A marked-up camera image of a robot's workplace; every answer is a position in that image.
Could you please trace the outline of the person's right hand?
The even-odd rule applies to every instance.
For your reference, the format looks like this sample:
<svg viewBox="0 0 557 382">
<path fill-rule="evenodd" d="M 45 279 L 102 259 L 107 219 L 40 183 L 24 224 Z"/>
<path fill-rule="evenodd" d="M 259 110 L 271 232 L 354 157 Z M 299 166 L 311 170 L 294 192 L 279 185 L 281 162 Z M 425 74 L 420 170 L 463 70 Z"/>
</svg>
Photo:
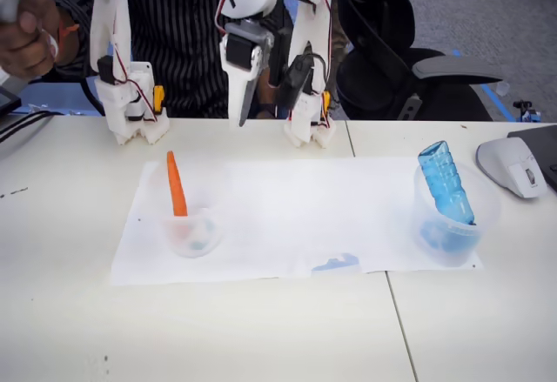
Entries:
<svg viewBox="0 0 557 382">
<path fill-rule="evenodd" d="M 19 0 L 17 20 L 1 23 L 1 68 L 23 80 L 48 73 L 55 63 L 60 14 L 53 0 Z"/>
</svg>

